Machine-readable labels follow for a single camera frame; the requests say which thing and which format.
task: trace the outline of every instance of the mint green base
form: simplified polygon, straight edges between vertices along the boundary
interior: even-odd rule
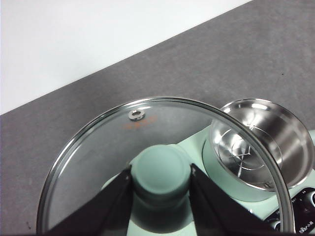
[[[195,163],[204,173],[206,173],[205,168],[202,162],[202,148],[204,141],[207,138],[209,132],[209,127],[205,128],[204,130],[190,136],[189,138],[181,141],[178,143],[193,159],[193,163]],[[313,141],[315,143],[315,131],[310,132]],[[292,188],[289,190],[290,195],[293,197],[299,191],[306,187],[315,187],[315,171],[312,170],[308,178],[300,185]],[[272,212],[274,212],[278,208],[278,201],[276,195],[273,194],[270,198],[260,201],[260,202],[245,202],[240,200],[235,200],[250,212],[255,214],[260,219],[264,220],[267,218]],[[128,236],[158,236],[160,234],[148,232],[133,223],[130,220],[129,227],[128,227]],[[197,236],[194,222],[191,222],[186,227],[178,230],[176,232],[163,234],[164,236]]]

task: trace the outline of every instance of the glass pot lid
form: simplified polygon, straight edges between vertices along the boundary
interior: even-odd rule
[[[157,148],[154,153],[172,149],[183,154],[180,156],[186,156],[188,163],[194,163],[203,172],[211,171],[211,163],[217,159],[211,145],[208,145],[209,128],[213,121],[228,125],[251,146],[260,163],[268,168],[275,193],[246,184],[226,169],[216,173],[219,177],[214,176],[213,181],[245,207],[255,201],[248,199],[248,195],[278,199],[275,202],[280,209],[282,228],[293,232],[288,190],[276,162],[259,140],[240,122],[215,107],[171,97],[142,99],[113,108],[87,124],[68,142],[46,179],[38,209],[37,232],[53,228],[98,194],[115,175],[133,164],[136,157],[139,159],[141,153],[152,152],[159,145],[163,148]],[[176,171],[173,173],[172,168],[181,170],[178,162],[174,162],[173,167],[168,165],[168,158],[171,163],[173,157],[172,154],[163,156],[163,168],[169,168],[166,177],[175,175]],[[220,182],[216,178],[228,181]],[[253,213],[261,219],[266,217],[264,212]],[[195,233],[191,214],[187,214],[183,221],[181,227],[167,233],[182,229]],[[155,234],[131,217],[128,233],[133,235],[134,232]]]

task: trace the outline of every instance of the glass lid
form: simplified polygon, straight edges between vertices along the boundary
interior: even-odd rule
[[[216,133],[211,126],[214,122],[216,126],[221,123],[229,127],[228,130],[235,136],[231,137],[235,139],[233,144],[226,147],[229,150],[226,158],[237,171],[230,171],[231,167],[226,168],[219,161],[212,137]],[[242,171],[242,154],[246,154],[249,148],[255,153],[256,162],[244,161],[244,171],[263,170],[266,185],[262,182],[253,184],[255,173],[249,175],[253,176],[252,181],[238,177]],[[129,164],[132,165],[131,173],[135,172],[133,165],[137,164],[137,168],[143,165],[138,163],[137,158],[152,152],[159,153],[160,159],[165,162],[165,174],[157,178],[156,184],[167,182],[171,185],[174,182],[172,178],[182,177],[187,166],[180,166],[179,162],[173,162],[173,158],[176,155],[185,156],[188,167],[191,163],[195,164],[232,199],[260,219],[264,220],[269,212],[257,202],[268,201],[271,208],[279,208],[282,229],[293,231],[291,201],[280,170],[250,130],[210,105],[183,98],[159,97],[130,102],[105,112],[66,144],[42,191],[37,232],[50,230],[79,209]],[[149,162],[145,165],[151,165],[149,168],[154,173],[154,165],[158,164]],[[150,173],[146,172],[141,178],[146,180],[150,178],[148,175]],[[179,231],[189,231],[187,235],[196,235],[189,205],[187,209],[189,213],[181,224],[173,229],[166,228],[161,233],[178,235]],[[127,235],[157,233],[160,232],[146,228],[131,214]]]

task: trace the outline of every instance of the stainless steel rim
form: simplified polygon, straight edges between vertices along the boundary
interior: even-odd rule
[[[42,223],[45,222],[46,219],[44,219],[44,212],[47,208],[46,205],[46,199],[47,196],[51,194],[50,190],[50,183],[54,179],[54,173],[56,172],[57,167],[59,166],[61,160],[63,159],[64,155],[69,151],[71,148],[71,145],[74,144],[84,133],[86,133],[90,128],[92,128],[95,124],[100,122],[101,120],[105,119],[106,117],[114,114],[115,112],[119,111],[120,109],[123,109],[125,107],[134,107],[138,106],[141,103],[146,102],[158,102],[158,101],[164,101],[164,102],[180,102],[180,103],[186,103],[195,105],[201,108],[204,108],[206,110],[209,110],[213,112],[213,117],[222,121],[223,123],[226,123],[226,120],[229,121],[232,128],[238,130],[241,130],[241,134],[243,137],[247,140],[252,141],[252,146],[254,149],[258,152],[258,154],[262,157],[264,160],[266,166],[270,170],[270,173],[274,179],[275,185],[276,185],[276,195],[279,203],[279,210],[280,210],[280,220],[282,222],[281,224],[281,231],[284,232],[295,232],[295,225],[294,225],[294,215],[293,215],[293,208],[292,208],[292,202],[290,199],[290,195],[288,192],[288,189],[286,187],[284,178],[278,168],[277,163],[273,159],[270,152],[262,145],[262,143],[256,138],[256,136],[251,133],[250,130],[248,130],[242,123],[240,123],[235,118],[231,117],[227,113],[221,111],[218,108],[215,108],[209,104],[186,99],[186,98],[178,98],[178,97],[152,97],[152,98],[145,98],[140,100],[135,100],[132,102],[125,103],[123,105],[117,106],[112,108],[111,110],[108,110],[104,112],[103,114],[99,115],[92,121],[90,121],[86,126],[84,126],[79,132],[77,132],[71,140],[65,145],[65,147],[62,149],[61,153],[57,157],[53,167],[51,168],[48,177],[46,178],[40,200],[39,200],[39,206],[38,206],[38,212],[37,212],[37,224],[36,224],[36,231],[37,233],[42,233]]]

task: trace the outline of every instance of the mint green knob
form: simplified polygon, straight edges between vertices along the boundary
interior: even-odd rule
[[[155,207],[178,202],[189,188],[188,155],[176,145],[155,145],[133,161],[131,174],[137,195]]]
[[[190,160],[177,145],[148,147],[131,162],[131,220],[150,232],[170,233],[192,220],[188,189]]]

